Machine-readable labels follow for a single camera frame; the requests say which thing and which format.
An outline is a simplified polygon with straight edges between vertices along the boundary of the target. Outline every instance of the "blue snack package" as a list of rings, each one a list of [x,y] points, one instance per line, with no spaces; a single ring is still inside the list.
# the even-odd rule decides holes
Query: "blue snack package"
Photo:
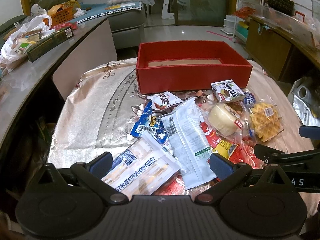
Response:
[[[152,101],[149,101],[144,108],[139,121],[134,124],[130,134],[134,137],[140,137],[146,130],[159,143],[163,144],[168,135],[164,129],[160,116],[160,113],[156,113],[153,111]]]
[[[253,105],[256,103],[256,99],[254,98],[254,95],[250,92],[244,92],[245,98],[243,99],[243,102],[246,106]]]

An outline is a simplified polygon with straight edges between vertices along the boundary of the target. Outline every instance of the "black woven basket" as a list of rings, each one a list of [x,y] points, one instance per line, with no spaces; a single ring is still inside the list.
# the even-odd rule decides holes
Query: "black woven basket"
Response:
[[[268,4],[273,9],[292,16],[294,2],[291,0],[268,0]]]

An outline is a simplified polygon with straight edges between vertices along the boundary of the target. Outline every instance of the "red label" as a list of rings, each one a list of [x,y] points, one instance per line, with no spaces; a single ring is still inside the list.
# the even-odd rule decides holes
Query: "red label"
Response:
[[[236,119],[236,120],[234,121],[234,123],[235,123],[236,126],[238,126],[238,127],[242,130],[243,124],[242,124],[238,119]]]
[[[223,101],[225,101],[226,99],[224,98],[224,96],[221,94],[221,93],[218,93],[218,95],[221,97],[221,99],[223,100]]]

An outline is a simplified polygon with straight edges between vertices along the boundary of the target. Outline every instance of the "qr code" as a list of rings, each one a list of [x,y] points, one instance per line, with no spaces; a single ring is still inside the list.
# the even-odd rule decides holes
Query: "qr code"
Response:
[[[129,166],[134,160],[137,159],[129,149],[126,149],[119,155],[119,157],[125,164],[127,164],[127,166]]]

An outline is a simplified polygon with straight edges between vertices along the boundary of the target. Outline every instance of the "tablecloth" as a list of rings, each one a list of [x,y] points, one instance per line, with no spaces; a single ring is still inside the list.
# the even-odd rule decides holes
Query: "tablecloth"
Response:
[[[110,151],[115,158],[136,140],[130,130],[147,102],[138,92],[136,61],[137,58],[109,62],[82,75],[68,96],[56,125],[49,163],[57,168],[67,168],[77,161],[89,162],[105,151]],[[261,66],[249,62],[253,69],[247,87],[257,98],[270,96],[285,125],[284,131],[266,145],[286,153],[313,149],[310,139],[300,137],[300,119],[287,97]],[[195,93],[181,93],[180,97]],[[194,196],[210,186],[206,184],[185,194]],[[314,215],[320,194],[301,193],[301,196],[307,205],[308,216]]]

